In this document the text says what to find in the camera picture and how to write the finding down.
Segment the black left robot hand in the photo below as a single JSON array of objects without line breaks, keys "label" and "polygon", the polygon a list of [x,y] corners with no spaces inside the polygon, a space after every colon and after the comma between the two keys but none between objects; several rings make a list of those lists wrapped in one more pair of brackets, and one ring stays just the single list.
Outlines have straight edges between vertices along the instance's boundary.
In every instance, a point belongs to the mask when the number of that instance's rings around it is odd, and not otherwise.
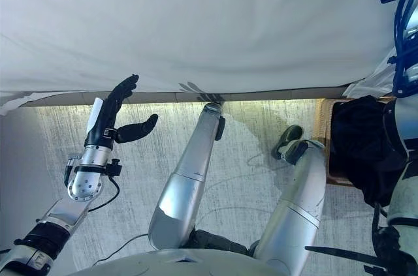
[{"label": "black left robot hand", "polygon": [[134,142],[149,135],[156,126],[158,115],[152,114],[143,123],[115,127],[116,117],[123,101],[133,94],[139,75],[132,74],[120,82],[104,100],[93,127],[87,133],[84,146],[106,147],[113,150],[114,142]]}]

